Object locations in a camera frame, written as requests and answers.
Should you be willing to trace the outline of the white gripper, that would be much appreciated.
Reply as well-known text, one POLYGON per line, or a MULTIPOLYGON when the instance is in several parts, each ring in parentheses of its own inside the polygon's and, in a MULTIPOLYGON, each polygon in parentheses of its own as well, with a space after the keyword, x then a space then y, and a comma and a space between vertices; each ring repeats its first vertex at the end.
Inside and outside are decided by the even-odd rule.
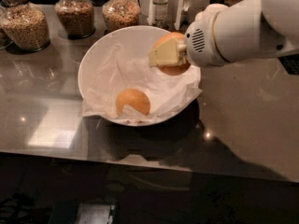
POLYGON ((185 41, 170 37, 163 39, 149 52, 151 67, 182 66, 187 62, 198 67, 221 67, 225 59, 216 43, 215 22, 218 13, 200 12, 185 33, 185 41))

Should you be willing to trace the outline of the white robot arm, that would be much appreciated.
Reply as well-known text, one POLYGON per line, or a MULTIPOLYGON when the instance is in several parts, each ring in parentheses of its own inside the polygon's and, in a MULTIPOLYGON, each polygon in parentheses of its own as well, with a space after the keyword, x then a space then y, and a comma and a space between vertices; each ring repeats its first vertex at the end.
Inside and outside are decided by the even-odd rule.
POLYGON ((299 0, 243 0, 231 7, 211 4, 198 13, 180 40, 149 53, 153 67, 224 66, 299 51, 299 0))

